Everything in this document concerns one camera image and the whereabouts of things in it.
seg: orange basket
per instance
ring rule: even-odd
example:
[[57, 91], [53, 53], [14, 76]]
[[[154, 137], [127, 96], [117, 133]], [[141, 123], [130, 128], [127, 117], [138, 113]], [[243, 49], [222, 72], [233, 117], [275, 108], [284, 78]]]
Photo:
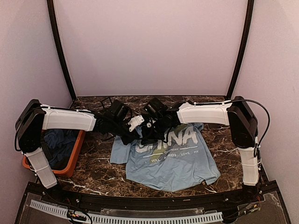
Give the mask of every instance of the orange basket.
[[[53, 173], [57, 176], [64, 176], [64, 177], [71, 177], [73, 176], [75, 167], [76, 167], [76, 163], [79, 157], [79, 153], [83, 144], [83, 140], [85, 137], [85, 131], [80, 130], [77, 140], [75, 142], [75, 146], [73, 148], [73, 151], [71, 153], [71, 157], [70, 160], [66, 166], [66, 168], [64, 168], [63, 170], [53, 170]], [[23, 158], [23, 166], [27, 169], [30, 169], [29, 164], [26, 160], [26, 157], [24, 156]]]

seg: brown marble surface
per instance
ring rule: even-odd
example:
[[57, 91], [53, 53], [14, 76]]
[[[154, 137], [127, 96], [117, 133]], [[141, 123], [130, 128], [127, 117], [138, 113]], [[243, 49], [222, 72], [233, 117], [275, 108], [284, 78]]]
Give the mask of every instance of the brown marble surface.
[[[77, 98], [72, 108], [99, 110], [105, 97]], [[178, 101], [211, 102], [223, 101], [223, 97], [198, 96], [161, 96], [158, 97], [168, 106]], [[144, 105], [152, 99], [142, 97], [112, 97], [130, 106], [134, 114], [143, 112]], [[122, 197], [173, 197], [194, 196], [240, 189], [242, 183], [242, 165], [238, 150], [231, 141], [230, 129], [227, 126], [205, 124], [201, 132], [215, 159], [221, 177], [213, 184], [204, 182], [189, 189], [177, 192], [163, 192], [148, 188], [142, 184], [126, 179], [125, 164], [111, 164], [110, 154], [113, 140], [103, 141], [108, 136], [100, 133], [86, 133], [80, 156], [71, 178], [59, 177], [64, 189], [107, 196]]]

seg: white wall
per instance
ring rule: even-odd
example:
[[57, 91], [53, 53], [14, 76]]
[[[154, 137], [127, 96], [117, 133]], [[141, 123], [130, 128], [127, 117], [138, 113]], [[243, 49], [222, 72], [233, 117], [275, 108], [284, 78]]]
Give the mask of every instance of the white wall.
[[15, 121], [33, 98], [56, 106], [71, 103], [46, 0], [0, 1], [1, 223], [14, 223], [27, 182], [34, 180], [14, 150]]
[[56, 0], [78, 96], [226, 95], [247, 0]]
[[[282, 191], [292, 223], [299, 223], [299, 2], [255, 1], [235, 95], [255, 99], [271, 114], [263, 164]], [[264, 131], [266, 115], [256, 110]]]

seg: white backdrop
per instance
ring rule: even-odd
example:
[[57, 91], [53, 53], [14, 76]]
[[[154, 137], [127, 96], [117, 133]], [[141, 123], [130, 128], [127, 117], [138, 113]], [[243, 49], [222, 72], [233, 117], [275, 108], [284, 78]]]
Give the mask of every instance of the white backdrop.
[[246, 0], [55, 0], [77, 96], [225, 95]]

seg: fabric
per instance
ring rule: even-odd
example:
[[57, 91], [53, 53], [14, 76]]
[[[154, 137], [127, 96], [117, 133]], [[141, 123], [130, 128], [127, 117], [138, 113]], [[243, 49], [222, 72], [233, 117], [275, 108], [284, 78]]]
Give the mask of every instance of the fabric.
[[200, 133], [203, 124], [184, 124], [172, 129], [168, 143], [123, 145], [116, 137], [111, 163], [126, 163], [127, 179], [163, 191], [186, 189], [202, 181], [215, 182], [220, 173]]
[[77, 135], [73, 130], [50, 129], [47, 131], [44, 140], [52, 155], [52, 159], [49, 161], [52, 169], [65, 168], [75, 146]]

